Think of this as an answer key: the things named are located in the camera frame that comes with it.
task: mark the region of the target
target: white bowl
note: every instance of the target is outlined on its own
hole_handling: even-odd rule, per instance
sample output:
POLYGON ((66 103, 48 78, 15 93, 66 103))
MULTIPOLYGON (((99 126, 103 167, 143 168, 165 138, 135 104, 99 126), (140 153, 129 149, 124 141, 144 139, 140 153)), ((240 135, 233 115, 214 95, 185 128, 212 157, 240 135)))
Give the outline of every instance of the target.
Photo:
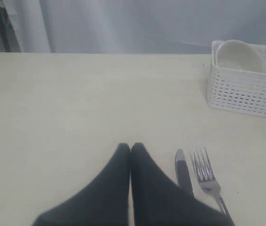
POLYGON ((228 40, 216 51, 216 65, 239 71, 266 73, 266 63, 251 45, 239 41, 228 40))

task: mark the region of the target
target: white basket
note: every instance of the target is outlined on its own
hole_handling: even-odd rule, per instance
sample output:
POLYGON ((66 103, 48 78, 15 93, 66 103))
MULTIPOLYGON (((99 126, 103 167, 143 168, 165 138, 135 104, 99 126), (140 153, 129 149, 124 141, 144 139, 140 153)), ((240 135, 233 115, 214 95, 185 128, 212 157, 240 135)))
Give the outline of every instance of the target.
MULTIPOLYGON (((212 42, 208 105, 221 110, 266 117, 266 74, 217 67, 215 53, 223 41, 212 42)), ((266 61, 266 46, 251 45, 266 61)))

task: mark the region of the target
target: knife blade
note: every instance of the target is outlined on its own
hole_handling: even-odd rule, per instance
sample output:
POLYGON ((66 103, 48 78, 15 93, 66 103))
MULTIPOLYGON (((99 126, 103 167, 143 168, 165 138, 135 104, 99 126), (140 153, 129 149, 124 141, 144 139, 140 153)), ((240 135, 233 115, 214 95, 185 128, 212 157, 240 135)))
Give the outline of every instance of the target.
POLYGON ((178 149, 176 153, 175 169, 176 169, 177 182, 179 187, 183 189, 186 193, 194 197, 189 169, 186 164, 185 156, 182 149, 178 149))

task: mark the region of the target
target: silver fork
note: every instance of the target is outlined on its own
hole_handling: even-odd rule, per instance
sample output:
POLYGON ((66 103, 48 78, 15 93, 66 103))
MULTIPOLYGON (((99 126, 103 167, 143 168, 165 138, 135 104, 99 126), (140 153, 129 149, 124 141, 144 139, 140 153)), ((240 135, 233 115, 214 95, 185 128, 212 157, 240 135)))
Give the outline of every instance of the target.
POLYGON ((205 147, 193 148, 192 160, 194 171, 201 189, 204 192, 213 195, 218 201, 218 204, 223 213, 231 219, 231 216, 226 208, 223 198, 220 195, 221 186, 216 181, 205 147))

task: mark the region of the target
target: white table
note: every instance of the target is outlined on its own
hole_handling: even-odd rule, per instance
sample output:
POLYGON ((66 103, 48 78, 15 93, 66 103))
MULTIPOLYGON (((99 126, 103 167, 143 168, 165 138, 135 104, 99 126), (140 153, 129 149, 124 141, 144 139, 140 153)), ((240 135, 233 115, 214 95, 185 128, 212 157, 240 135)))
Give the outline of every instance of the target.
MULTIPOLYGON (((206 146, 238 226, 266 226, 266 119, 206 103, 210 55, 0 53, 0 226, 31 225, 143 142, 173 181, 206 146)), ((189 169, 195 196, 217 207, 189 169)), ((130 199, 130 224, 133 224, 130 199)))

